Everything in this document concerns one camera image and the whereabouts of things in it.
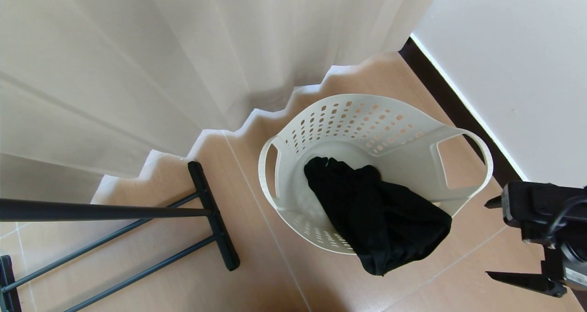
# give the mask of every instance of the curtain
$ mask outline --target curtain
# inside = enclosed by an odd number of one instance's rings
[[[397,51],[432,0],[0,0],[0,195],[89,202],[152,149]]]

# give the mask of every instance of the white plastic basket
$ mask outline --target white plastic basket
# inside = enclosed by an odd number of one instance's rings
[[[438,143],[461,134],[479,145],[487,172],[478,186],[449,189]],[[266,179],[271,145],[277,149],[275,197]],[[334,157],[352,168],[371,164],[385,182],[408,187],[451,216],[487,185],[493,172],[489,149],[477,135],[442,124],[406,103],[361,94],[317,101],[267,141],[259,157],[259,180],[267,201],[296,233],[343,254],[354,252],[329,222],[304,175],[304,166],[316,156]]]

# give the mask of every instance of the tiled floor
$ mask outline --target tiled floor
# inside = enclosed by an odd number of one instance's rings
[[[307,105],[339,93],[394,97],[450,124],[397,54],[378,55],[350,74],[334,75],[317,94],[296,95],[286,111],[265,113],[236,134],[212,132],[187,159],[153,153],[137,179],[105,179],[93,203],[159,206],[193,191],[187,162],[205,174],[241,266],[224,268],[214,244],[87,308],[88,311],[581,311],[569,293],[554,299],[499,284],[486,270],[537,272],[541,250],[505,228],[484,202],[495,181],[453,221],[449,237],[421,262],[373,277],[354,256],[328,253],[295,234],[265,201],[257,162],[265,141]],[[463,138],[441,145],[449,184],[482,180],[484,164]],[[198,207],[199,201],[187,206]],[[17,277],[44,266],[128,222],[1,224],[0,250]],[[104,290],[210,234],[199,218],[154,220],[19,289],[24,311],[56,312]]]

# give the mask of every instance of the black cable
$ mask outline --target black cable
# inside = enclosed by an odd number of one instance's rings
[[[552,239],[554,233],[556,232],[558,224],[572,207],[583,203],[587,203],[587,196],[575,196],[564,201],[563,206],[560,208],[559,212],[555,214],[555,216],[552,218],[552,221],[547,227],[547,231],[545,234],[546,239]]]

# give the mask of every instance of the black garment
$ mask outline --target black garment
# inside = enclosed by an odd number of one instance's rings
[[[404,186],[382,182],[373,166],[353,170],[315,157],[304,173],[334,228],[373,275],[427,257],[449,234],[451,216]]]

